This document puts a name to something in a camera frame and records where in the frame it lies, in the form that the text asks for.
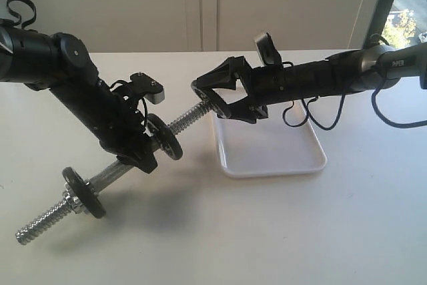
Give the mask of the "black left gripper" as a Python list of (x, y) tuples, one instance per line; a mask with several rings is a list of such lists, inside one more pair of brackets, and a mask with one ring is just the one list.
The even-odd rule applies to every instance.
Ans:
[(146, 112), (139, 110), (140, 100), (129, 94), (94, 94), (89, 99), (89, 126), (104, 150), (121, 163), (150, 174), (157, 160), (144, 133)]

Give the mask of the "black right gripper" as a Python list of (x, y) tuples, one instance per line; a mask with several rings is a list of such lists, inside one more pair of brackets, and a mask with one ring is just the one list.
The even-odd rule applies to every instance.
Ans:
[(320, 95), (320, 62), (252, 67), (244, 56), (228, 57), (224, 62), (195, 80), (198, 89), (236, 89), (239, 81), (247, 95), (225, 94), (223, 100), (229, 115), (222, 119), (257, 123), (269, 117), (268, 105)]

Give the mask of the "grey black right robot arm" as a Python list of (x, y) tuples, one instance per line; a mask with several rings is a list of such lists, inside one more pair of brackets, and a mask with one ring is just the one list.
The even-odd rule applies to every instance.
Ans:
[(399, 50), (376, 43), (299, 65), (283, 61), (271, 39), (259, 41), (257, 47), (261, 67), (251, 67), (243, 56), (229, 57), (192, 81), (191, 88), (218, 117), (255, 123), (268, 117), (268, 105), (379, 92), (403, 77), (418, 77), (426, 89), (424, 43)]

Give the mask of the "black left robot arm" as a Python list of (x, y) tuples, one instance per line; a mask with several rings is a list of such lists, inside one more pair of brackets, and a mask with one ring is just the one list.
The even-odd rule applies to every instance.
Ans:
[(84, 43), (73, 35), (45, 35), (1, 20), (1, 82), (49, 90), (98, 140), (126, 165), (151, 173), (157, 161), (145, 133), (146, 111), (163, 87), (144, 73), (106, 84)]

